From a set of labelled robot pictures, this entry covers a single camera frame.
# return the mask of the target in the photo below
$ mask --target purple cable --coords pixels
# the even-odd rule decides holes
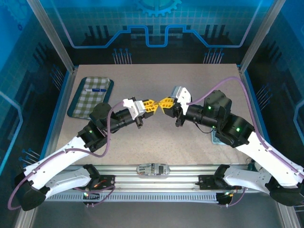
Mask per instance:
[[[234,203],[232,203],[232,200],[231,200],[231,202],[228,204],[227,207],[232,207],[232,206],[236,205],[237,203],[239,203],[239,202],[243,199],[243,197],[244,197],[244,195],[245,195],[245,192],[246,192],[246,188],[244,188],[243,193],[242,193],[242,195],[240,196],[240,198],[238,198],[238,200],[235,201]]]
[[[112,191],[110,191],[110,193],[104,199],[102,199],[100,202],[94,203],[94,204],[87,204],[88,207],[92,207],[93,208],[94,206],[103,203],[107,198],[109,198],[109,196],[114,192],[115,186],[111,185],[111,186],[108,186],[108,187],[106,187],[104,189],[101,189],[101,190],[92,190],[92,191],[86,191],[86,190],[82,190],[80,188],[74,188],[74,189],[78,190],[78,191],[81,191],[81,192],[86,192],[86,193],[100,193],[100,192],[102,192],[104,190],[112,189]]]
[[[224,80],[220,81],[216,86],[214,86],[209,92],[207,92],[204,96],[202,96],[200,99],[197,99],[193,102],[190,102],[190,103],[187,103],[187,105],[193,105],[193,104],[196,104],[200,101],[202,101],[203,99],[205,99],[209,94],[211,94],[215,89],[219,88],[222,84],[228,82],[228,81],[231,81],[231,80],[236,80],[238,81],[238,83],[242,86],[242,89],[243,89],[243,92],[244,92],[244,95],[245,95],[245,98],[246,98],[246,101],[247,101],[247,105],[248,105],[248,108],[249,108],[249,112],[250,112],[250,117],[252,119],[252,123],[253,123],[253,126],[255,128],[255,131],[256,131],[256,135],[257,135],[257,138],[259,139],[259,141],[261,142],[261,144],[265,147],[265,149],[268,150],[268,146],[266,145],[266,143],[264,142],[258,128],[257,128],[257,122],[256,122],[256,119],[253,115],[253,110],[251,108],[251,103],[250,103],[250,99],[249,99],[249,96],[248,96],[248,93],[246,91],[246,88],[244,86],[244,84],[242,83],[241,79],[237,78],[237,77],[227,77],[225,78]],[[284,165],[286,165],[288,168],[290,168],[293,172],[295,173],[298,173],[299,171],[294,168],[291,164],[289,164],[287,161],[285,161],[283,158],[281,158],[279,155],[277,155],[273,150],[269,150],[269,152],[275,156],[279,161],[281,161]],[[304,179],[304,175],[299,173],[299,176]]]
[[[18,189],[20,188],[20,186],[21,186],[26,180],[28,180],[32,175],[34,175],[34,173],[36,173],[42,166],[44,166],[47,162],[49,162],[50,160],[54,159],[55,157],[58,157],[59,155],[61,155],[61,154],[63,154],[63,153],[66,153],[66,152],[69,152],[69,151],[80,151],[80,152],[85,152],[85,153],[88,153],[88,154],[90,154],[90,155],[93,155],[93,156],[95,156],[95,157],[97,157],[97,158],[102,158],[102,157],[104,157],[104,156],[107,154],[107,152],[108,152],[108,150],[109,150],[109,147],[110,147],[110,134],[111,134],[110,124],[111,124],[111,114],[112,114],[113,110],[114,110],[116,107],[118,107],[118,106],[120,106],[120,105],[122,105],[122,104],[123,104],[123,102],[117,103],[116,105],[114,105],[114,106],[110,109],[110,111],[109,111],[109,113],[108,113],[108,117],[107,117],[107,135],[108,135],[108,136],[107,136],[107,139],[106,139],[106,147],[105,147],[105,150],[104,150],[104,153],[103,153],[103,154],[98,155],[98,154],[94,154],[93,152],[86,151],[86,150],[79,149],[79,148],[69,148],[69,149],[65,149],[65,151],[60,151],[60,152],[58,152],[58,153],[56,153],[56,154],[50,156],[50,157],[47,158],[45,161],[43,161],[39,166],[37,166],[37,168],[33,169],[33,171],[32,171],[29,175],[27,175],[25,178],[23,178],[23,180],[20,181],[20,183],[15,187],[14,191],[12,192],[12,194],[11,194],[10,197],[9,197],[8,209],[9,209],[9,210],[16,210],[16,209],[19,209],[19,208],[21,207],[21,206],[17,206],[17,207],[12,207],[12,206],[11,206],[11,203],[12,203],[12,201],[13,201],[13,198],[14,198],[14,196],[16,195],[16,192],[18,191]]]

